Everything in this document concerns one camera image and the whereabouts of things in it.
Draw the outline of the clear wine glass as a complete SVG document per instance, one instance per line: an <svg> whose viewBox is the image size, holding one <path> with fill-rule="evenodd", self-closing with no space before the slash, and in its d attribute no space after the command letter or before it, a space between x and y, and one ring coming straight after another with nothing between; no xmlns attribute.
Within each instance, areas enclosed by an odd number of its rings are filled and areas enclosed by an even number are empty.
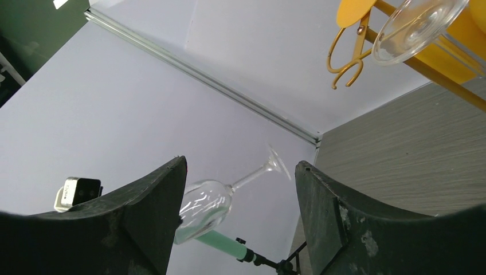
<svg viewBox="0 0 486 275"><path fill-rule="evenodd" d="M404 1L374 41L375 63L392 66L416 58L466 3L464 0Z"/></svg>
<svg viewBox="0 0 486 275"><path fill-rule="evenodd" d="M183 244L200 237L221 224L232 208L234 193L266 172L279 172L291 179L281 157L269 147L269 157L256 170L231 184L204 179L188 184L179 211L181 224L175 231L174 243Z"/></svg>

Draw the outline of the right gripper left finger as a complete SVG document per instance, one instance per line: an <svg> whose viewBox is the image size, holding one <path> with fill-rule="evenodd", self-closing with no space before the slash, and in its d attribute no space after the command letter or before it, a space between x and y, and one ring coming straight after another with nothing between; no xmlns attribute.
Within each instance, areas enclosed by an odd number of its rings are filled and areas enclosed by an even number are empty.
<svg viewBox="0 0 486 275"><path fill-rule="evenodd" d="M69 211L1 213L2 274L166 274L187 160Z"/></svg>

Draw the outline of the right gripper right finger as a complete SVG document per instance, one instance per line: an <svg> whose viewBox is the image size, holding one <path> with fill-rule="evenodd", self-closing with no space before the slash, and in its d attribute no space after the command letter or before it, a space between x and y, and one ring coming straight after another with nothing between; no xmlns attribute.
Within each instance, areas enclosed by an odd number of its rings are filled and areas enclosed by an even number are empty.
<svg viewBox="0 0 486 275"><path fill-rule="evenodd" d="M300 161L296 191L314 274L484 274L485 206L437 217L380 202Z"/></svg>

